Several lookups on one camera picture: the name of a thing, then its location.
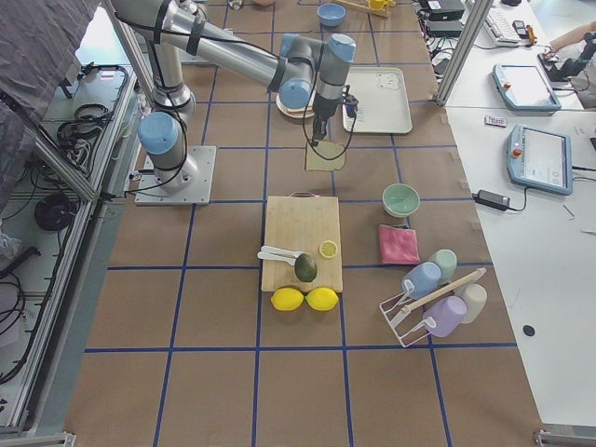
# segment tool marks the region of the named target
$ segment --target black box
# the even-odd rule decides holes
[[[427,36],[429,37],[459,37],[462,31],[464,31],[464,25],[459,20],[427,23]]]
[[[464,5],[460,0],[420,0],[420,7],[430,21],[460,20],[464,17]]]

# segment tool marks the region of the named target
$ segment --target wooden stick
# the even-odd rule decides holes
[[[477,268],[475,271],[473,271],[469,275],[465,275],[463,278],[460,278],[457,281],[447,284],[446,286],[441,287],[437,291],[433,291],[432,293],[420,298],[419,300],[415,301],[414,303],[412,303],[410,305],[405,305],[404,307],[401,308],[400,312],[403,312],[404,314],[408,315],[414,309],[420,307],[421,305],[425,305],[426,303],[431,302],[435,298],[439,298],[441,295],[447,293],[448,291],[453,291],[453,290],[457,289],[458,287],[468,284],[469,282],[477,281],[478,279],[482,278],[482,276],[485,273],[486,273],[486,269],[484,267]]]
[[[375,16],[381,16],[381,17],[389,17],[389,15],[387,14],[386,8],[384,9],[370,9],[369,7],[366,7],[364,5],[359,5],[357,3],[352,3],[352,2],[348,2],[346,0],[332,0],[334,3],[337,3],[338,5],[343,5],[344,7],[350,7],[352,9],[355,9],[357,11],[360,12],[369,12]]]

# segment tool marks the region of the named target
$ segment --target pink towel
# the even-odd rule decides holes
[[[414,230],[379,225],[379,244],[383,264],[420,264]]]

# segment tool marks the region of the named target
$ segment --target green cup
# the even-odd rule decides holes
[[[451,281],[457,268],[457,256],[451,250],[442,249],[436,251],[430,259],[431,263],[439,266],[440,269],[440,284],[446,284]]]

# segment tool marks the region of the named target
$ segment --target plate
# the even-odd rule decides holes
[[[352,67],[345,82],[359,100],[354,133],[408,133],[412,117],[405,79],[399,68]],[[353,118],[343,107],[344,129],[352,129]]]
[[[276,96],[276,106],[278,107],[279,111],[282,114],[284,114],[285,116],[288,116],[290,118],[302,119],[302,117],[305,113],[305,109],[289,109],[288,107],[283,105],[281,103],[281,99],[279,98],[279,95]],[[308,103],[308,107],[306,108],[305,118],[310,118],[314,115],[315,115],[315,113],[313,112],[313,101],[311,99],[311,101]]]

